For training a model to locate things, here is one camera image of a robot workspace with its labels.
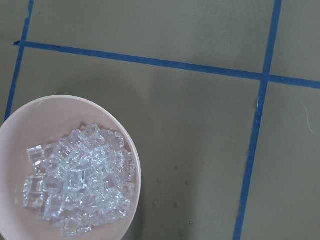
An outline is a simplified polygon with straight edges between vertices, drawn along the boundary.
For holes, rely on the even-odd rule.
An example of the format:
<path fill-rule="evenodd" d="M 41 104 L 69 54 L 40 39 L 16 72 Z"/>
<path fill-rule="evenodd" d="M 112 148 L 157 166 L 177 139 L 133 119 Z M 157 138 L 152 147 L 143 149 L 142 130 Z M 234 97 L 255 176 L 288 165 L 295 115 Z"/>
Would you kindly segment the pile of clear ice cubes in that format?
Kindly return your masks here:
<path fill-rule="evenodd" d="M 26 149 L 33 173 L 23 186 L 22 206 L 36 209 L 63 237 L 85 234 L 129 213 L 136 165 L 119 131 L 97 123 L 57 142 Z"/>

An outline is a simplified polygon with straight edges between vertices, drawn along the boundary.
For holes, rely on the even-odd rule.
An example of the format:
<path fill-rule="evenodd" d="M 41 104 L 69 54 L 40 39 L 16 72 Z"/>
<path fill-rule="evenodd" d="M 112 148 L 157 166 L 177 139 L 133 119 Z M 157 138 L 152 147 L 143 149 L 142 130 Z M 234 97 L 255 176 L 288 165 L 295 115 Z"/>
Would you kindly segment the pink bowl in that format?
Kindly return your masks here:
<path fill-rule="evenodd" d="M 128 231 L 139 203 L 141 164 L 136 146 L 126 129 L 109 112 L 84 98 L 52 95 L 33 100 L 16 110 L 0 128 L 0 232 L 6 240 L 60 240 L 50 223 L 39 221 L 34 210 L 23 208 L 23 188 L 32 165 L 26 149 L 55 142 L 72 130 L 91 123 L 124 135 L 125 147 L 136 164 L 136 190 L 128 215 L 112 224 L 79 235 L 80 240 L 120 240 Z"/>

